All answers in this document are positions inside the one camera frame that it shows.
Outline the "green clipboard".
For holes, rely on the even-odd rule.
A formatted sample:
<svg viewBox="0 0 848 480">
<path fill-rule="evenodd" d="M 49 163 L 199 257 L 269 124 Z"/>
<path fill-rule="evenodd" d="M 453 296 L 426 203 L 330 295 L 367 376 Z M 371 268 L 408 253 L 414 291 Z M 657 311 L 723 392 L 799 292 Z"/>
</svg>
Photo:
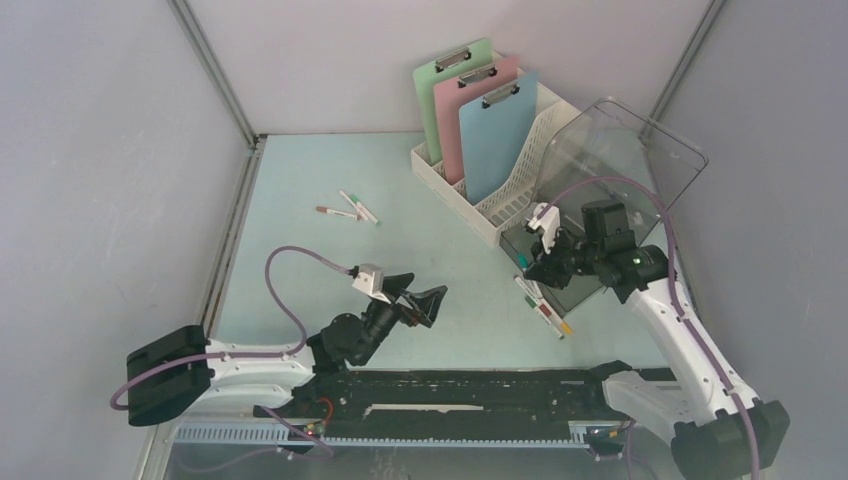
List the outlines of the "green clipboard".
<svg viewBox="0 0 848 480">
<path fill-rule="evenodd" d="M 491 62 L 491 39 L 482 38 L 454 51 L 445 53 L 417 67 L 413 71 L 412 78 L 429 152 L 430 165 L 435 165 L 442 160 L 435 112 L 434 87 L 445 80 Z"/>
</svg>

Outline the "white file organizer rack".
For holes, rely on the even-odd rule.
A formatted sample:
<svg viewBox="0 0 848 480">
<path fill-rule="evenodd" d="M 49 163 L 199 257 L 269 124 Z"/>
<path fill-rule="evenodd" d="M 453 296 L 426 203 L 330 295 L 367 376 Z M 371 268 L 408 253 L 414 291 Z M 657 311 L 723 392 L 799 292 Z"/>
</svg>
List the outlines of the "white file organizer rack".
<svg viewBox="0 0 848 480">
<path fill-rule="evenodd" d="M 464 178 L 449 185 L 442 162 L 429 164 L 427 144 L 412 150 L 412 171 L 488 245 L 495 247 L 502 233 L 518 222 L 531 202 L 532 185 L 540 172 L 546 146 L 579 113 L 538 81 L 536 118 L 518 160 L 504 185 L 477 205 L 466 199 Z"/>
</svg>

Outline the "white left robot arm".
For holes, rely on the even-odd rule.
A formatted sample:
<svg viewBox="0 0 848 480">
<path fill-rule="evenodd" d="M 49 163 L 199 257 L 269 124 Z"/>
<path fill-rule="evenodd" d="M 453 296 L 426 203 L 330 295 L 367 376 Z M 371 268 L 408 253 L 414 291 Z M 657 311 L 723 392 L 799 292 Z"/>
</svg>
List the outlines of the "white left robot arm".
<svg viewBox="0 0 848 480">
<path fill-rule="evenodd" d="M 371 264 L 347 274 L 369 299 L 365 311 L 337 315 L 303 345 L 238 346 L 189 325 L 129 354 L 129 386 L 121 392 L 129 424 L 153 426 L 190 410 L 242 406 L 304 416 L 316 403 L 310 382 L 366 365 L 398 324 L 432 327 L 448 292 L 445 285 L 412 292 L 413 273 L 387 276 Z"/>
</svg>

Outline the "blue clipboard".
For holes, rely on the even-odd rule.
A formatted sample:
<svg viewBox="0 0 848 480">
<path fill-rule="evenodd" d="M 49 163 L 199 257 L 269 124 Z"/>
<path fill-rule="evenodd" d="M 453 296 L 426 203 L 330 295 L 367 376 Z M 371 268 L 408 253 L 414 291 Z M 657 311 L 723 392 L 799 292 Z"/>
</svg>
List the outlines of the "blue clipboard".
<svg viewBox="0 0 848 480">
<path fill-rule="evenodd" d="M 538 73 L 531 71 L 459 110 L 466 199 L 477 205 L 508 180 L 536 118 Z"/>
</svg>

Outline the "white marker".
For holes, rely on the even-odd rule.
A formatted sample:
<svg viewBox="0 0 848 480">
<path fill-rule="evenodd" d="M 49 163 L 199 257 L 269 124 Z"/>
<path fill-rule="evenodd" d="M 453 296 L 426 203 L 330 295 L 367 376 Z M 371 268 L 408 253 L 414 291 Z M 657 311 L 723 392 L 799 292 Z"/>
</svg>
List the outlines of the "white marker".
<svg viewBox="0 0 848 480">
<path fill-rule="evenodd" d="M 370 221 L 367 215 L 360 209 L 358 204 L 353 200 L 353 198 L 347 194 L 344 190 L 338 190 L 339 195 L 354 209 L 354 212 L 358 215 L 360 220 Z"/>
</svg>

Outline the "light green cap marker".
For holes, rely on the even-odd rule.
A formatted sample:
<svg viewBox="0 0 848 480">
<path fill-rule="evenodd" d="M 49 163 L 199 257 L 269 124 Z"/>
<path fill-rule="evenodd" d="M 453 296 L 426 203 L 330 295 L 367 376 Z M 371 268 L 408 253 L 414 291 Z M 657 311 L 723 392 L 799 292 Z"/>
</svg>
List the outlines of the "light green cap marker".
<svg viewBox="0 0 848 480">
<path fill-rule="evenodd" d="M 365 206 L 365 204 L 355 195 L 350 195 L 354 206 L 373 224 L 380 225 L 380 220 Z"/>
</svg>

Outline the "pink clipboard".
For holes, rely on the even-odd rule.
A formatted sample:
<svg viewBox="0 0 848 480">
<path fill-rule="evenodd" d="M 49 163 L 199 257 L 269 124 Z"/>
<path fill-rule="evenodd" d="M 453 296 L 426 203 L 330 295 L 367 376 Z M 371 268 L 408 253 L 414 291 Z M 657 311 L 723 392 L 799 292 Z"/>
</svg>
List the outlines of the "pink clipboard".
<svg viewBox="0 0 848 480">
<path fill-rule="evenodd" d="M 459 110 L 464 105 L 517 79 L 519 56 L 501 58 L 434 86 L 441 162 L 449 185 L 460 182 L 463 168 Z"/>
</svg>

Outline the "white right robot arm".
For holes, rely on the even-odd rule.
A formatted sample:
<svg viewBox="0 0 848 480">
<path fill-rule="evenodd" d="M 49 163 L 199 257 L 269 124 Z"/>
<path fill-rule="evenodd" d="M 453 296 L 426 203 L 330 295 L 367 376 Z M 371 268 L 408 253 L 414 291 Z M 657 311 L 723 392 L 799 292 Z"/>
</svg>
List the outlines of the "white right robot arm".
<svg viewBox="0 0 848 480">
<path fill-rule="evenodd" d="M 589 202 L 581 213 L 583 231 L 574 235 L 557 207 L 531 205 L 525 228 L 538 238 L 525 279 L 563 290 L 576 276 L 597 278 L 642 320 L 682 392 L 668 394 L 617 367 L 583 388 L 585 411 L 596 418 L 618 411 L 642 424 L 670 447 L 687 479 L 735 479 L 771 467 L 790 425 L 786 409 L 763 401 L 735 372 L 685 301 L 665 250 L 638 245 L 621 202 Z"/>
</svg>

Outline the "clear grey drawer box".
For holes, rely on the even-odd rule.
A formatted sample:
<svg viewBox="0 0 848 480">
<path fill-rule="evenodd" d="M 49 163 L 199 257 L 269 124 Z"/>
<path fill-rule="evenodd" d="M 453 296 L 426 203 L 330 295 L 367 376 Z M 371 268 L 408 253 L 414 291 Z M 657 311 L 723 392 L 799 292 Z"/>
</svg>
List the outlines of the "clear grey drawer box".
<svg viewBox="0 0 848 480">
<path fill-rule="evenodd" d="M 643 188 L 671 207 L 707 167 L 707 155 L 666 126 L 637 115 L 614 98 L 596 101 L 560 129 L 546 146 L 531 201 L 557 198 L 561 224 L 583 233 L 581 208 L 622 195 L 628 222 L 639 246 L 666 246 L 659 210 Z"/>
</svg>

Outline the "purple cap marker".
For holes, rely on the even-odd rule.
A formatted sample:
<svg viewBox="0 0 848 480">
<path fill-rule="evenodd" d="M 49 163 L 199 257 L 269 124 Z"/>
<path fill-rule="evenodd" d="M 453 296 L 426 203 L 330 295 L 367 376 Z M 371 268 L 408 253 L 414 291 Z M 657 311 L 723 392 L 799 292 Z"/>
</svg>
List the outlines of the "purple cap marker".
<svg viewBox="0 0 848 480">
<path fill-rule="evenodd" d="M 520 275 L 516 275 L 514 280 L 529 297 L 535 300 L 543 299 L 541 290 L 533 281 L 526 280 Z"/>
</svg>

